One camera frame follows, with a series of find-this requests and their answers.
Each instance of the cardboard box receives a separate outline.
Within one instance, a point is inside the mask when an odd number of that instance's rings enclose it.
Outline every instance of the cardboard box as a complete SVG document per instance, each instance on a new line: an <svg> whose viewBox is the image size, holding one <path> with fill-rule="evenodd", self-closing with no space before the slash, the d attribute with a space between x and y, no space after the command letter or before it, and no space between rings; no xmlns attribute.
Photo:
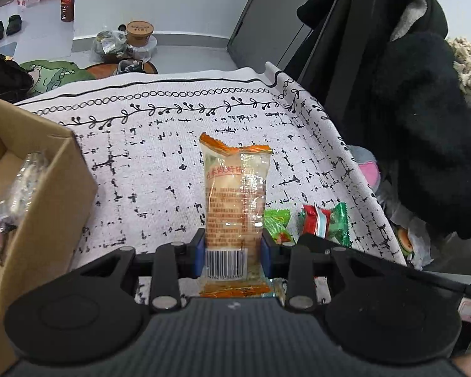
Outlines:
<svg viewBox="0 0 471 377"><path fill-rule="evenodd" d="M5 311L67 271L97 190L71 130L0 100L0 200L34 151L43 151L50 166L0 266L0 374L16 360L3 328Z"/></svg>

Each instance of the container lid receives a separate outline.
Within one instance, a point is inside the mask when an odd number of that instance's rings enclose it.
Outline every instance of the container lid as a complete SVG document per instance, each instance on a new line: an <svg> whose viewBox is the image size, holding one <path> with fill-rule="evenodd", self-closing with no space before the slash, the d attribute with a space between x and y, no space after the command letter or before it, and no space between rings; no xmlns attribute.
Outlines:
<svg viewBox="0 0 471 377"><path fill-rule="evenodd" d="M154 26L146 21L131 21L127 25L127 32L134 36L149 36L154 32Z"/></svg>

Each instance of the metal screw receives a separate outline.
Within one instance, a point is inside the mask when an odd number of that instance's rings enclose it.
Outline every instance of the metal screw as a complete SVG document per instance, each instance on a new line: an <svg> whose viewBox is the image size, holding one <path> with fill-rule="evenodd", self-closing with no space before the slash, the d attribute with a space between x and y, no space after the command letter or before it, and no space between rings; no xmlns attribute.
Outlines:
<svg viewBox="0 0 471 377"><path fill-rule="evenodd" d="M290 303L290 306L299 310L309 309L314 304L311 298L304 295L298 295L298 296L292 297L289 300L289 303Z"/></svg>
<svg viewBox="0 0 471 377"><path fill-rule="evenodd" d="M157 296L152 300L152 306L159 310L167 310L174 308L178 304L178 301L168 295Z"/></svg>

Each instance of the barcode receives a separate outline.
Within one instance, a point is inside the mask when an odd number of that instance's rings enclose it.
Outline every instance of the barcode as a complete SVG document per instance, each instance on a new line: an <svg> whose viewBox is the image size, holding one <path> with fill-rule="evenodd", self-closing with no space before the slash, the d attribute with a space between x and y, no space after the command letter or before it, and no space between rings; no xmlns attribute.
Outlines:
<svg viewBox="0 0 471 377"><path fill-rule="evenodd" d="M207 249L205 265L209 278L245 278L247 274L247 249Z"/></svg>

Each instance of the gray door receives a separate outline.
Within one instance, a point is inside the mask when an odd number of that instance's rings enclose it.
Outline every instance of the gray door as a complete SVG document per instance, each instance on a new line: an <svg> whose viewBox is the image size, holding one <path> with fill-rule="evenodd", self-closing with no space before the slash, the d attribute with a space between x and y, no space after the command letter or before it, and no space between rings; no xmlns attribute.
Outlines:
<svg viewBox="0 0 471 377"><path fill-rule="evenodd" d="M310 32L306 25L299 32L302 22L296 15L306 1L251 0L227 47L237 66L262 73L270 61L283 69Z"/></svg>

